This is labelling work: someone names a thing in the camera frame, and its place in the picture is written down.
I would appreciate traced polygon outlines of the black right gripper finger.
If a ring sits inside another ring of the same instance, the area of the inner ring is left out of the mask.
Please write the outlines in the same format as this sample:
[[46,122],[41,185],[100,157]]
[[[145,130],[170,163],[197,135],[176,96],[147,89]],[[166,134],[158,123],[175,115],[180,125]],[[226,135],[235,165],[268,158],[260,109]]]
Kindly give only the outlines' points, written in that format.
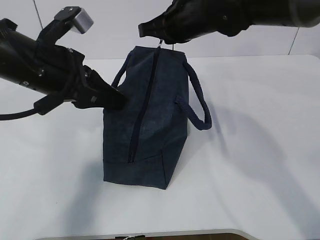
[[173,38],[169,35],[171,21],[172,16],[163,13],[148,22],[140,23],[138,25],[139,37],[154,37],[162,40],[172,40]]

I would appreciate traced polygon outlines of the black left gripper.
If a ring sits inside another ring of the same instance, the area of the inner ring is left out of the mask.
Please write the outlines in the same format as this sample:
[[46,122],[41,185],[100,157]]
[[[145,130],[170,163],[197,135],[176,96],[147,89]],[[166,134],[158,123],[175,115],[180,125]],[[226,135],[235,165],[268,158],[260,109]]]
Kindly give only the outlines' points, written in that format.
[[77,109],[104,108],[122,110],[127,98],[116,88],[105,82],[87,65],[85,56],[72,48],[66,50],[68,77],[61,90],[64,102],[72,103]]

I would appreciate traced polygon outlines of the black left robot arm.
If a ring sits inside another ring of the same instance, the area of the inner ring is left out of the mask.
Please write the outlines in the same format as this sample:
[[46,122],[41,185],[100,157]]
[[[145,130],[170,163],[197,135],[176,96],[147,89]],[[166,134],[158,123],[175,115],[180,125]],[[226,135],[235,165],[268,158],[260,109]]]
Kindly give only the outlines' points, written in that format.
[[0,21],[0,77],[47,95],[46,101],[71,102],[78,109],[121,110],[128,99],[83,64],[85,56],[71,48],[33,40],[17,32],[17,24]]

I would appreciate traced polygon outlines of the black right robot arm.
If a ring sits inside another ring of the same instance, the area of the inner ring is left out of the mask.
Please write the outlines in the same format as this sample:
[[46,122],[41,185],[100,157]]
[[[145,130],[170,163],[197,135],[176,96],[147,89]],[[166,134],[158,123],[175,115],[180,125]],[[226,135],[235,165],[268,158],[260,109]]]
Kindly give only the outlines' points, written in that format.
[[252,25],[311,28],[319,23],[318,0],[174,0],[161,15],[139,24],[138,32],[172,45],[214,32],[234,37]]

